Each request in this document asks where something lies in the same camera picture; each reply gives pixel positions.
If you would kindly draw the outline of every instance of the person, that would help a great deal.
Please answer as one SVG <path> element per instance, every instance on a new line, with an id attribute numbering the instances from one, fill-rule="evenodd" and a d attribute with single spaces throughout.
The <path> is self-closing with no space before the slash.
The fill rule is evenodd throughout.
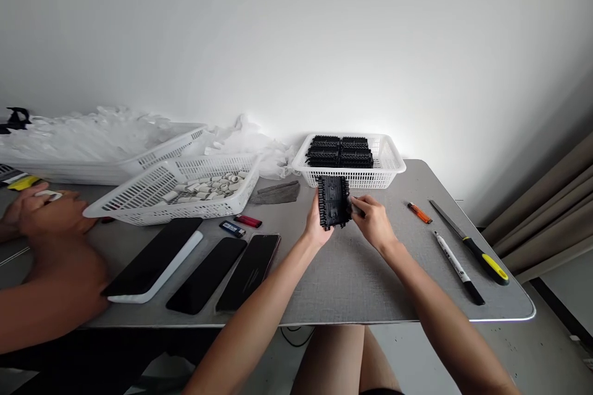
<path id="1" fill-rule="evenodd" d="M 412 258 L 385 208 L 371 196 L 352 199 L 364 216 L 352 217 L 408 291 L 432 347 L 463 394 L 515 395 L 514 382 L 484 338 Z M 319 221 L 317 193 L 294 247 L 222 329 L 183 395 L 236 394 L 270 343 L 288 301 L 315 255 L 332 235 Z M 368 327 L 317 326 L 292 394 L 400 394 L 381 347 Z"/>
<path id="2" fill-rule="evenodd" d="M 36 197 L 22 191 L 0 219 L 0 242 L 26 236 L 34 263 L 21 285 L 0 289 L 0 367 L 39 372 L 14 395 L 123 394 L 163 352 L 198 364 L 219 330 L 76 330 L 108 307 L 103 258 L 86 233 L 78 193 Z"/>
<path id="3" fill-rule="evenodd" d="M 0 291 L 0 354 L 59 338 L 107 308 L 103 258 L 85 233 L 95 219 L 83 217 L 78 193 L 45 205 L 51 196 L 23 190 L 0 220 L 0 241 L 26 236 L 35 262 L 23 284 Z"/>

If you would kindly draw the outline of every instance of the white wall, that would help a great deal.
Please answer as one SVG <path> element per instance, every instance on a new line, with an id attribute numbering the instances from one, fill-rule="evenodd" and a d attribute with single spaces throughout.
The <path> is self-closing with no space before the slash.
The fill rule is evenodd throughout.
<path id="1" fill-rule="evenodd" d="M 592 66 L 592 0 L 0 0 L 0 105 L 387 133 L 478 225 L 593 114 Z"/>
<path id="2" fill-rule="evenodd" d="M 593 250 L 541 276 L 575 318 L 593 335 Z"/>

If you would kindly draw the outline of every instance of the forearm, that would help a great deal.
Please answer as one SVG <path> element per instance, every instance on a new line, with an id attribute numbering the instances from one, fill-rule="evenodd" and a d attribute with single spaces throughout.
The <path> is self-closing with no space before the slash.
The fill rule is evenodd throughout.
<path id="1" fill-rule="evenodd" d="M 318 250 L 306 237 L 297 241 L 222 329 L 187 384 L 185 395 L 234 394 L 242 387 L 272 340 L 295 287 Z"/>
<path id="2" fill-rule="evenodd" d="M 380 249 L 408 291 L 432 347 L 462 393 L 518 393 L 484 338 L 402 243 Z"/>
<path id="3" fill-rule="evenodd" d="M 29 241 L 33 270 L 0 291 L 0 353 L 58 338 L 107 307 L 105 264 L 82 237 Z"/>

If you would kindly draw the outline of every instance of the black connector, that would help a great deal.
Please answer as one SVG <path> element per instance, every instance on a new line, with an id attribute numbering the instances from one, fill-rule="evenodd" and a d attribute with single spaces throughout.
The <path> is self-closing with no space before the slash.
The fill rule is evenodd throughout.
<path id="1" fill-rule="evenodd" d="M 321 226 L 326 231 L 336 225 L 345 227 L 351 219 L 348 213 L 348 181 L 344 176 L 318 176 L 317 184 Z"/>
<path id="2" fill-rule="evenodd" d="M 363 137 L 315 136 L 305 155 L 317 168 L 372 168 L 372 152 Z"/>

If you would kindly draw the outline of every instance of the plastic bag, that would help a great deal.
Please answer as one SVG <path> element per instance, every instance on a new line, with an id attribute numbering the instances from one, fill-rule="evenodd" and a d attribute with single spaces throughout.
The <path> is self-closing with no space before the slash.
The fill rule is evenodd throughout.
<path id="1" fill-rule="evenodd" d="M 280 180 L 295 172 L 291 163 L 297 154 L 295 146 L 286 146 L 259 132 L 259 125 L 249 122 L 247 116 L 238 117 L 234 127 L 208 128 L 187 147 L 182 156 L 201 156 L 203 154 L 261 153 L 259 176 L 265 179 Z"/>
<path id="2" fill-rule="evenodd" d="M 26 130 L 0 135 L 0 159 L 117 162 L 187 131 L 167 118 L 125 107 L 58 118 L 32 116 Z"/>

